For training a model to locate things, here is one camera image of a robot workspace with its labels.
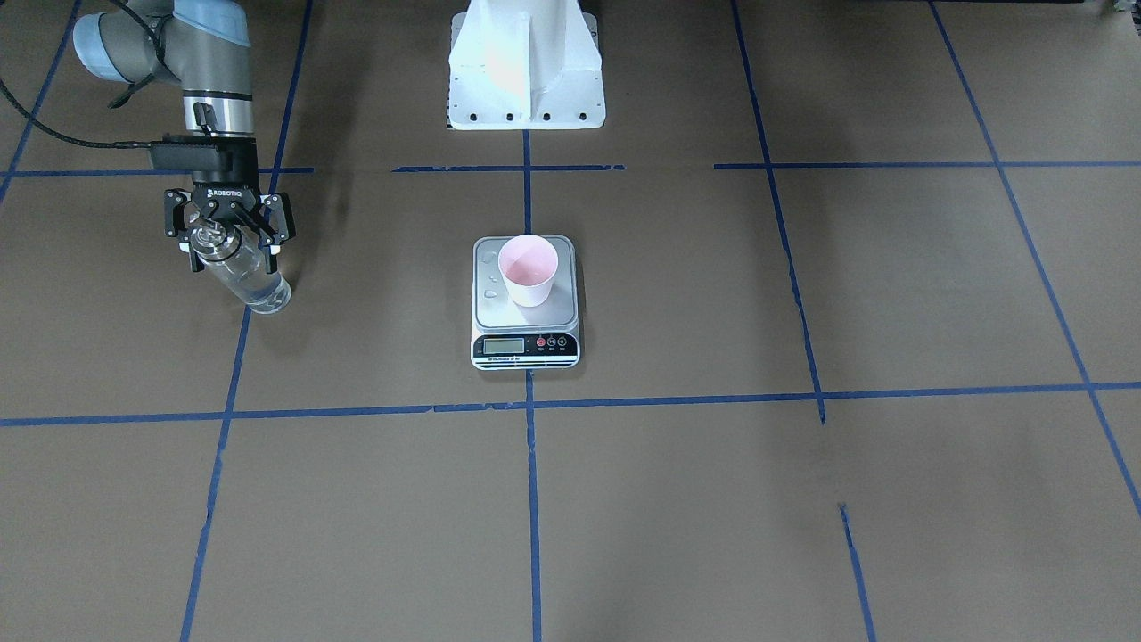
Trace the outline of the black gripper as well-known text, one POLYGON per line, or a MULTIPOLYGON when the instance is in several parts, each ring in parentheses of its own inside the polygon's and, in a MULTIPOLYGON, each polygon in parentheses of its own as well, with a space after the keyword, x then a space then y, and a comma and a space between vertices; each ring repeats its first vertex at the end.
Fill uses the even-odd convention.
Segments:
POLYGON ((241 209, 254 220, 258 247, 265 273, 278 273, 278 255, 283 244, 296 236, 294 216, 286 193, 264 194, 257 169, 236 169, 226 172, 194 171, 193 188, 164 190, 165 237, 175 239, 186 253, 192 273, 203 273, 203 260, 189 243, 188 224, 200 216, 216 220, 240 222, 241 209))

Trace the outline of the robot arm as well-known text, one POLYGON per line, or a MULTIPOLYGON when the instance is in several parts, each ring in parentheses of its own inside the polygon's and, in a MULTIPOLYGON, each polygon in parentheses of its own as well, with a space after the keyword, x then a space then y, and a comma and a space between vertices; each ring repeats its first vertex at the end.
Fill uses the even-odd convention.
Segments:
POLYGON ((296 227, 288 196, 260 188, 244 9, 235 1, 129 1, 76 21, 72 44, 95 78, 127 86, 118 105, 153 82, 183 91, 185 132, 146 145, 152 166, 193 182, 165 196, 167 235, 187 243, 184 211, 194 204, 203 218, 249 231, 265 271, 276 273, 296 227))

